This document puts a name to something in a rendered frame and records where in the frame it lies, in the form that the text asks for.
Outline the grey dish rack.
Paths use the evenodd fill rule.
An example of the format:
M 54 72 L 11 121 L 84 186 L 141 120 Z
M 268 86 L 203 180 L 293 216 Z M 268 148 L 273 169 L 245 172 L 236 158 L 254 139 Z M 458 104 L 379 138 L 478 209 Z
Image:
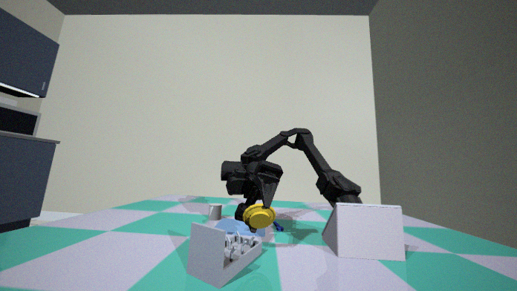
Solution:
M 262 242 L 255 235 L 226 237 L 226 231 L 200 223 L 191 223 L 187 273 L 220 289 L 261 254 Z

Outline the olive-gold round plate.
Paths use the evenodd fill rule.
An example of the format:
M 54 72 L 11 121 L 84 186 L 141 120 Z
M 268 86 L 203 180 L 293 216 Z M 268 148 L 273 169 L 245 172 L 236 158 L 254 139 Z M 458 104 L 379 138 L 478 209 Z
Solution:
M 263 203 L 257 203 L 245 209 L 244 223 L 250 228 L 263 229 L 268 227 L 276 219 L 274 208 L 266 209 Z

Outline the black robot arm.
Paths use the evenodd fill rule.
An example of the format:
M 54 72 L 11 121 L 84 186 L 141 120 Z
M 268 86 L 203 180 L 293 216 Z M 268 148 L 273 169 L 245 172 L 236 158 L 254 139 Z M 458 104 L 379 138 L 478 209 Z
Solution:
M 296 134 L 295 143 L 287 141 L 288 137 L 294 134 Z M 264 144 L 249 147 L 241 155 L 241 162 L 225 160 L 221 164 L 221 180 L 227 182 L 228 195 L 244 194 L 248 183 L 254 180 L 251 173 L 248 175 L 249 170 L 256 169 L 259 161 L 266 160 L 268 156 L 282 146 L 299 149 L 305 153 L 319 176 L 316 187 L 333 208 L 336 203 L 362 204 L 361 198 L 358 197 L 362 193 L 361 187 L 328 165 L 314 145 L 312 133 L 306 128 L 281 131 Z

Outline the light blue flat mat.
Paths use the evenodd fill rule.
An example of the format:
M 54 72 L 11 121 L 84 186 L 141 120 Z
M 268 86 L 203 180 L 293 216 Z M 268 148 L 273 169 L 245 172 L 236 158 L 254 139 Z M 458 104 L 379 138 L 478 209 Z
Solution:
M 252 233 L 249 226 L 236 219 L 222 218 L 215 228 L 225 230 L 226 235 L 237 235 L 238 231 L 240 235 L 265 237 L 265 228 L 257 229 L 256 233 Z

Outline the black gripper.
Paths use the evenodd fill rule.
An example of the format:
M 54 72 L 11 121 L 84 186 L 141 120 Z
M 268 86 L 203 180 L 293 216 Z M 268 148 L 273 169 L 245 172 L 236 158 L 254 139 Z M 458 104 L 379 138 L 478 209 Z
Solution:
M 262 160 L 258 162 L 256 169 L 249 170 L 254 176 L 253 182 L 248 183 L 245 196 L 248 196 L 245 203 L 240 203 L 235 211 L 235 219 L 243 221 L 245 209 L 262 200 L 266 209 L 270 208 L 274 194 L 283 175 L 282 167 L 278 164 Z M 244 222 L 244 221 L 243 221 Z

